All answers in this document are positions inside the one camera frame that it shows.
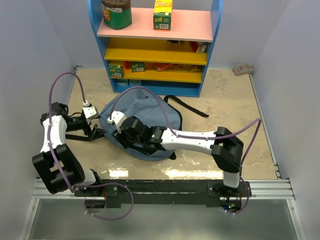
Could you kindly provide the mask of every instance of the table surface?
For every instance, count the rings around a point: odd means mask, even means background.
[[[79,69],[86,99],[101,111],[117,93],[113,93],[105,69]],[[210,69],[206,75],[201,96],[180,97],[187,104],[209,114],[200,117],[181,105],[170,101],[183,116],[182,129],[192,132],[214,131],[226,127],[236,132],[260,117],[255,95],[248,75],[235,76],[229,69]],[[69,100],[69,112],[80,112],[82,97],[77,81]],[[255,127],[238,137],[246,148]],[[187,150],[176,150],[176,160],[143,161],[126,154],[106,138],[91,142],[66,141],[84,169],[94,169],[103,179],[221,179],[222,171],[212,156]],[[243,164],[244,179],[277,179],[272,156],[263,127]]]

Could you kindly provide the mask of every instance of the gray wall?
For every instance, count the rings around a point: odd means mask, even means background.
[[[40,1],[72,63],[103,68],[89,23],[87,1]],[[253,65],[289,1],[224,0],[222,22],[210,66],[229,68],[242,62]],[[131,2],[133,7],[153,8],[155,1]],[[208,11],[211,3],[212,0],[174,0],[174,8]]]
[[[276,161],[308,239],[320,237],[320,2],[291,0],[254,66]]]
[[[0,239],[20,235],[36,176],[31,159],[39,153],[48,111],[49,87],[72,69],[39,0],[0,1]],[[71,78],[55,89],[66,102]]]

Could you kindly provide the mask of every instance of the blue fabric bag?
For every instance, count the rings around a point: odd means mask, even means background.
[[[165,112],[168,115],[168,119],[173,129],[182,130],[182,116],[181,113],[170,106],[168,102],[168,98],[174,99],[179,104],[183,105],[184,107],[188,108],[189,110],[195,112],[202,117],[208,117],[203,112],[190,107],[189,105],[182,102],[175,96],[166,96],[164,100],[161,97],[156,96],[162,103],[162,106]],[[109,139],[116,147],[122,149],[127,154],[141,160],[145,161],[160,161],[167,158],[175,159],[176,155],[174,150],[170,151],[163,151],[158,150],[151,155],[145,155],[135,149],[127,148],[125,149],[113,136],[112,132],[116,130],[115,125],[108,124],[108,118],[110,117],[111,108],[117,98],[114,98],[111,102],[109,102],[104,109],[100,113],[100,124],[101,128],[106,132],[104,136]],[[159,106],[158,102],[154,99],[154,97],[147,91],[143,89],[131,89],[130,92],[124,94],[119,101],[117,102],[114,111],[120,111],[124,113],[124,115],[128,118],[134,116],[142,121],[143,124],[147,125],[148,127],[153,126],[164,126],[168,127],[166,122],[165,116]]]

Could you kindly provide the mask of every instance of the purple cable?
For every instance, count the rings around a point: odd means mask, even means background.
[[[48,146],[50,148],[50,152],[51,152],[51,155],[53,157],[53,160],[56,164],[56,166],[58,167],[59,169],[59,172],[61,173],[61,176],[63,177],[66,185],[68,186],[69,190],[74,193],[74,189],[72,188],[71,186],[71,183],[69,182],[68,178],[67,178],[67,175],[65,174],[64,170],[62,169],[60,163],[59,163],[59,160],[55,154],[55,151],[52,147],[52,143],[51,143],[51,127],[52,127],[52,105],[51,105],[51,101],[52,101],[52,93],[54,91],[54,87],[55,87],[55,84],[56,82],[59,80],[59,78],[61,78],[62,76],[64,75],[67,75],[67,74],[70,74],[70,75],[73,75],[76,77],[76,79],[78,80],[79,84],[80,84],[80,88],[81,88],[81,93],[82,93],[82,99],[83,99],[83,102],[85,103],[86,102],[86,99],[85,99],[85,92],[84,92],[84,88],[82,86],[82,83],[81,83],[81,80],[80,78],[78,77],[77,74],[73,73],[73,72],[64,72],[62,74],[60,74],[53,82],[53,84],[51,85],[50,87],[50,92],[49,92],[49,127],[48,127],[48,132],[47,132],[47,140],[48,140]]]
[[[132,211],[132,209],[134,208],[134,196],[132,194],[132,192],[129,190],[129,188],[127,188],[125,185],[122,185],[120,183],[117,183],[117,182],[110,182],[110,183],[104,183],[104,184],[100,184],[100,185],[90,185],[90,186],[87,186],[87,188],[100,188],[100,187],[105,187],[105,186],[110,186],[110,185],[118,185],[122,188],[124,188],[125,190],[127,190],[127,192],[130,194],[130,197],[131,197],[131,206],[129,208],[129,210],[123,214],[122,216],[118,216],[118,217],[104,217],[104,216],[99,216],[99,215],[96,215],[92,212],[90,212],[86,206],[86,204],[84,204],[84,209],[86,212],[88,212],[91,216],[93,217],[96,217],[98,219],[102,219],[102,220],[107,220],[107,221],[115,221],[115,220],[120,220],[120,219],[123,219],[125,218],[126,216],[129,215],[129,213]]]
[[[261,125],[261,121],[262,121],[261,118],[257,118],[257,119],[255,119],[254,121],[252,121],[251,123],[249,123],[247,126],[245,126],[243,129],[241,129],[241,130],[239,130],[239,131],[237,131],[237,132],[235,132],[235,133],[232,133],[232,134],[229,134],[229,135],[225,135],[225,136],[203,137],[203,136],[187,136],[187,135],[179,135],[179,134],[177,135],[176,132],[173,130],[171,124],[170,124],[168,115],[167,115],[164,107],[162,106],[161,101],[157,98],[157,96],[156,96],[151,90],[149,90],[149,89],[147,89],[147,88],[145,88],[145,87],[143,87],[143,86],[134,86],[134,87],[128,88],[127,90],[123,91],[123,92],[116,98],[116,100],[114,101],[113,106],[112,106],[112,108],[111,108],[111,111],[110,111],[110,119],[111,119],[111,115],[112,115],[112,113],[114,112],[115,106],[116,106],[117,102],[119,101],[119,99],[120,99],[124,94],[126,94],[127,92],[129,92],[130,90],[133,90],[133,89],[143,89],[143,90],[149,92],[149,93],[154,97],[154,99],[158,102],[158,104],[159,104],[159,106],[160,106],[160,108],[161,108],[161,110],[162,110],[162,112],[163,112],[163,115],[164,115],[164,117],[165,117],[165,121],[166,121],[166,123],[167,123],[167,125],[168,125],[168,128],[170,129],[171,133],[172,133],[173,135],[177,136],[177,137],[179,136],[180,138],[201,139],[201,140],[206,140],[206,139],[208,139],[208,140],[228,139],[228,138],[232,138],[232,137],[235,137],[235,136],[243,133],[244,131],[246,131],[247,129],[249,129],[250,127],[252,127],[255,123],[257,123],[257,126],[256,126],[255,132],[254,132],[254,134],[253,134],[253,136],[252,136],[252,139],[251,139],[251,141],[250,141],[250,143],[249,143],[246,151],[244,152],[243,157],[242,157],[242,160],[241,160],[241,162],[240,162],[239,175],[240,175],[241,181],[243,181],[243,183],[244,183],[245,186],[246,186],[246,189],[247,189],[247,198],[246,198],[246,201],[245,201],[244,206],[243,206],[240,210],[238,210],[238,211],[235,212],[235,213],[230,213],[230,212],[228,212],[228,213],[236,215],[236,214],[239,214],[240,212],[242,212],[242,211],[247,207],[247,205],[248,205],[249,195],[250,195],[250,187],[247,185],[247,183],[246,183],[246,182],[244,181],[244,179],[241,177],[241,175],[242,175],[242,167],[243,167],[243,163],[244,163],[244,161],[245,161],[245,159],[246,159],[246,157],[247,157],[247,155],[248,155],[248,152],[249,152],[249,150],[251,149],[251,147],[252,147],[252,145],[253,145],[256,137],[257,137],[257,134],[258,134],[258,131],[259,131],[259,128],[260,128],[260,125]]]

